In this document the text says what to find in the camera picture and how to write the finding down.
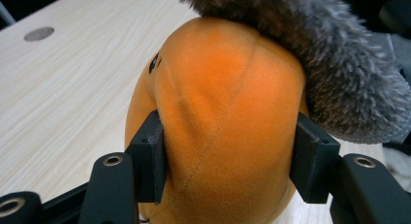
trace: gray fur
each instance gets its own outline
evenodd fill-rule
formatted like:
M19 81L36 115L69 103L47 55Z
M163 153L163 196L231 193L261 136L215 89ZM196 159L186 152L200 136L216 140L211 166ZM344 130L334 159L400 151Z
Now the gray fur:
M376 144L410 131L409 84L341 1L182 1L202 16L251 25L292 51L307 75L311 118L336 137Z

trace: light wood surface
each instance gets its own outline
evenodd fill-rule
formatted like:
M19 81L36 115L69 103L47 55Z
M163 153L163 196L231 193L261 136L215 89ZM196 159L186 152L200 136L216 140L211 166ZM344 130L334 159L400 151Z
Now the light wood surface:
M178 0L60 0L0 32L0 196L43 202L88 181L93 163L123 151L126 113L143 65L197 16ZM38 42L24 36L44 26ZM343 143L384 161L381 145ZM299 196L275 223L331 223Z

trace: orange plush toy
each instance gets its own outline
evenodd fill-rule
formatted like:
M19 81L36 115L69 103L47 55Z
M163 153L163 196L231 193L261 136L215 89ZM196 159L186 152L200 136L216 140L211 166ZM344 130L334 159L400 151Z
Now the orange plush toy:
M164 126L163 200L140 204L150 223L270 223L295 192L289 173L299 112L356 143L408 133L410 88L362 41L366 31L303 15L311 12L303 2L320 13L335 5L354 21L345 6L189 1L205 17L177 29L146 65L127 118L126 145L150 112L158 110ZM265 2L275 5L262 11Z

